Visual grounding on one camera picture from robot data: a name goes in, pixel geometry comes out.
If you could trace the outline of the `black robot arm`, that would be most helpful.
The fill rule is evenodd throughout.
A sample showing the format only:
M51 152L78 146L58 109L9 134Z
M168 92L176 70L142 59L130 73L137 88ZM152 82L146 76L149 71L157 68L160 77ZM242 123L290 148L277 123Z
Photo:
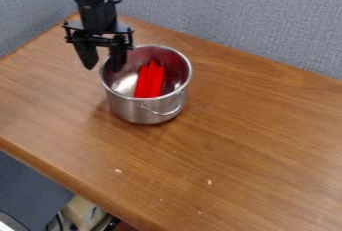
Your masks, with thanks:
M109 49L113 71L127 62L127 51L134 49L134 29L118 20L117 5L123 0L74 0L79 21L66 21L66 42L74 45L85 67L93 70L99 61L98 47Z

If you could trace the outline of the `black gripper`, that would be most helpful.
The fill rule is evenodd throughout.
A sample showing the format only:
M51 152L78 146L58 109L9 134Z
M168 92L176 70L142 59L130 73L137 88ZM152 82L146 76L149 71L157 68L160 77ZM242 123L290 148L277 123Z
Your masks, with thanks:
M66 41L74 45L85 67L93 70L99 61L98 47L110 48L113 71L126 64L127 51L133 49L134 29L119 22L117 5L121 0L75 0L79 21L66 21Z

